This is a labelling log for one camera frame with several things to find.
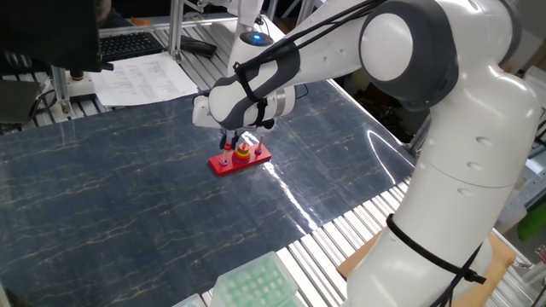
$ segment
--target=red block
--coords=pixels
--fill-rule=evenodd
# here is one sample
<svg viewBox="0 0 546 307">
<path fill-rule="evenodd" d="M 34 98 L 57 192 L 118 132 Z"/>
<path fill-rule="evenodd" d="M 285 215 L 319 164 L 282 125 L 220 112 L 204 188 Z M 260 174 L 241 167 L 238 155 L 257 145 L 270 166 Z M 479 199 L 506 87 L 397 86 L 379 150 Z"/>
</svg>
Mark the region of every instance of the red block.
<svg viewBox="0 0 546 307">
<path fill-rule="evenodd" d="M 237 171 L 240 169 L 243 169 L 245 167 L 249 167 L 252 165 L 258 165 L 264 162 L 267 162 L 271 159 L 271 153 L 267 148 L 262 144 L 262 153 L 256 154 L 256 148 L 258 148 L 258 144 L 252 145 L 250 147 L 250 160 L 246 163 L 239 163 L 233 160 L 233 154 L 235 151 L 230 151 L 227 154 L 227 160 L 228 164 L 226 166 L 222 166 L 220 164 L 220 161 L 224 157 L 224 154 L 219 154 L 217 156 L 214 156 L 208 160 L 208 164 L 211 165 L 212 169 L 218 176 L 222 176 L 225 174 L 229 174 L 233 171 Z"/>
</svg>

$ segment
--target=desk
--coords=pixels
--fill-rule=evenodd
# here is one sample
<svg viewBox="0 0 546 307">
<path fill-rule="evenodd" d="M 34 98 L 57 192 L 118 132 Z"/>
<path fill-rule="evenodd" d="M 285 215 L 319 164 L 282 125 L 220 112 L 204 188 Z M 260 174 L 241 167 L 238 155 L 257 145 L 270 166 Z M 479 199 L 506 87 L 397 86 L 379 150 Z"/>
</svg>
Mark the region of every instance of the desk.
<svg viewBox="0 0 546 307">
<path fill-rule="evenodd" d="M 35 307 L 172 306 L 409 175 L 385 128 L 308 86 L 272 161 L 227 177 L 190 99 L 0 137 L 0 280 Z"/>
</svg>

